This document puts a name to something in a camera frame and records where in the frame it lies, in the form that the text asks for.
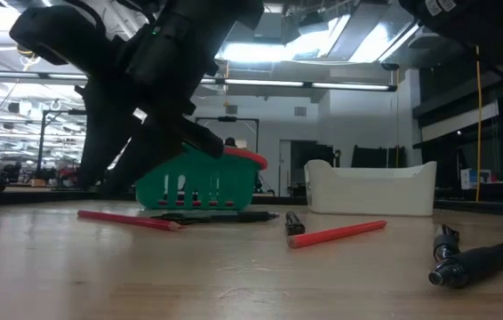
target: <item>wooden table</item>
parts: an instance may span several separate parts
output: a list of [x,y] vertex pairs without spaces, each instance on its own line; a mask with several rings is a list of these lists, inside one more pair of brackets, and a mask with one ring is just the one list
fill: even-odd
[[[175,233],[78,220],[77,209],[138,213],[119,202],[0,207],[0,319],[503,319],[503,274],[458,291],[427,280],[434,223],[467,249],[503,242],[503,217],[389,217],[383,230],[290,250],[283,219]],[[294,210],[311,231],[377,219],[254,209]]]

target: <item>door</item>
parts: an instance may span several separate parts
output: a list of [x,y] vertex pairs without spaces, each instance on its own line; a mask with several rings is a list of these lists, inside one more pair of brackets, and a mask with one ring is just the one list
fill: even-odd
[[279,141],[279,193],[278,196],[290,196],[291,185],[291,141]]

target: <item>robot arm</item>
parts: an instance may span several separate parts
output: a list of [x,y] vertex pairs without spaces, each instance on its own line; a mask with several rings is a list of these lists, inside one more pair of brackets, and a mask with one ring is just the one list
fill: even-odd
[[[72,64],[88,76],[82,94],[87,132],[80,181],[88,187],[126,146],[107,191],[117,193],[155,166],[184,152],[189,143],[221,156],[223,143],[208,129],[188,121],[196,106],[190,98],[204,74],[214,75],[214,56],[237,21],[256,28],[261,0],[118,0],[143,12],[149,23],[129,41],[106,38],[99,15],[79,0],[30,8],[21,14],[11,37],[54,65]],[[159,12],[158,19],[153,14]],[[140,108],[148,115],[133,115]]]

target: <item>ceiling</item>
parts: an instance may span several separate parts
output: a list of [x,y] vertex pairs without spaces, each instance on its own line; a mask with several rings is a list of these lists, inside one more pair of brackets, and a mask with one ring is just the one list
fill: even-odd
[[[108,36],[128,39],[145,18],[108,0],[86,0],[105,21]],[[293,0],[266,1],[266,12],[256,30],[236,24],[227,38],[219,57],[226,53],[231,44],[275,44],[282,52],[293,50],[293,60],[273,61],[220,61],[218,76],[241,79],[269,79],[313,82],[349,82],[363,84],[390,84],[393,77],[379,63],[373,62],[412,24],[413,18],[396,0]],[[19,11],[29,5],[64,4],[60,0],[0,0]],[[298,36],[297,23],[308,12],[322,11],[321,16],[329,21],[328,31],[319,36],[300,37],[287,45],[281,42]],[[28,59],[22,58],[13,48],[15,43],[8,30],[17,19],[16,10],[0,8],[0,70],[21,71]],[[337,27],[346,22],[343,28]],[[453,48],[453,43],[426,30],[410,37],[386,62],[399,63],[403,68],[434,66],[451,57],[436,50]],[[328,53],[321,54],[328,47]],[[81,73],[73,66],[53,66],[40,60],[29,66],[29,71],[45,73]],[[195,96],[224,95],[226,87],[201,86]],[[324,90],[293,89],[258,86],[229,86],[228,95],[310,97],[317,103]],[[7,110],[11,102],[19,102],[24,112]],[[0,83],[0,157],[23,156],[29,161],[36,159],[37,142],[43,109],[84,108],[80,96],[71,85],[54,84],[8,84]],[[84,141],[84,117],[60,115],[46,128],[45,158],[75,158]]]

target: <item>box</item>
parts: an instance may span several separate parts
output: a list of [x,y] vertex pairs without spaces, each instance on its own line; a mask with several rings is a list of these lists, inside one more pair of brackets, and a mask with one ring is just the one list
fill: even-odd
[[[461,189],[469,190],[476,188],[476,170],[464,169],[461,170]],[[481,170],[481,183],[491,183],[491,171]]]

